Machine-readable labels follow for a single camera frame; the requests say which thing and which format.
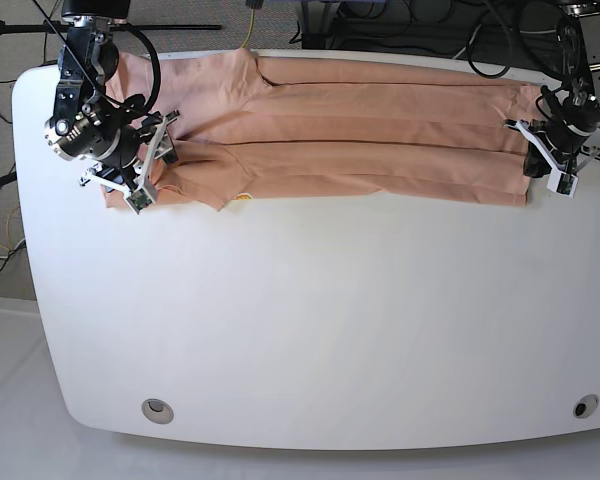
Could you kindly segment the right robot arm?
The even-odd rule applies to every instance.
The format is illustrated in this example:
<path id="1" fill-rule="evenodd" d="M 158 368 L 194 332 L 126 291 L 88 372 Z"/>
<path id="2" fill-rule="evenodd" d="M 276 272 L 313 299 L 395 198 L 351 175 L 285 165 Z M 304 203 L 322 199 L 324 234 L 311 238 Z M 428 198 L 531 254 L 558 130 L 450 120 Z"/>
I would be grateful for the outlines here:
<path id="1" fill-rule="evenodd" d="M 150 180 L 153 164 L 177 161 L 169 125 L 179 114 L 163 115 L 154 105 L 161 87 L 157 52 L 141 30 L 128 24 L 127 1 L 66 1 L 61 17 L 68 29 L 46 17 L 45 23 L 62 42 L 58 58 L 59 81 L 53 114 L 45 124 L 45 140 L 62 159 L 89 159 L 93 165 L 80 178 L 118 191 L 135 212 L 158 200 Z M 118 25 L 146 48 L 153 83 L 149 95 L 135 94 L 123 101 L 105 91 L 116 73 L 119 51 L 110 30 Z"/>

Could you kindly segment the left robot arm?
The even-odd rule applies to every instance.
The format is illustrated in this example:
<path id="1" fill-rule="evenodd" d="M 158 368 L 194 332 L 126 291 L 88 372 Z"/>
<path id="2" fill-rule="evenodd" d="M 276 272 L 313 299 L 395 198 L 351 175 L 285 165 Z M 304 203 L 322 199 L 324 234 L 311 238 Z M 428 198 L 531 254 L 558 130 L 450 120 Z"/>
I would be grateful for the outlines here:
<path id="1" fill-rule="evenodd" d="M 484 1 L 485 10 L 475 20 L 466 40 L 466 60 L 474 73 L 485 79 L 497 79 L 508 73 L 506 64 L 495 74 L 479 70 L 472 59 L 474 43 L 484 17 L 490 15 L 500 25 L 508 54 L 519 50 L 540 72 L 559 82 L 551 90 L 541 88 L 536 108 L 544 119 L 529 128 L 538 146 L 530 144 L 524 161 L 523 174 L 542 178 L 554 169 L 575 175 L 582 165 L 583 154 L 600 161 L 585 149 L 585 143 L 600 128 L 600 1 L 544 1 L 542 4 L 557 12 L 555 38 L 561 51 L 561 65 L 551 67 L 527 45 L 521 22 L 528 1 L 507 1 L 509 19 L 498 10 L 497 1 Z"/>

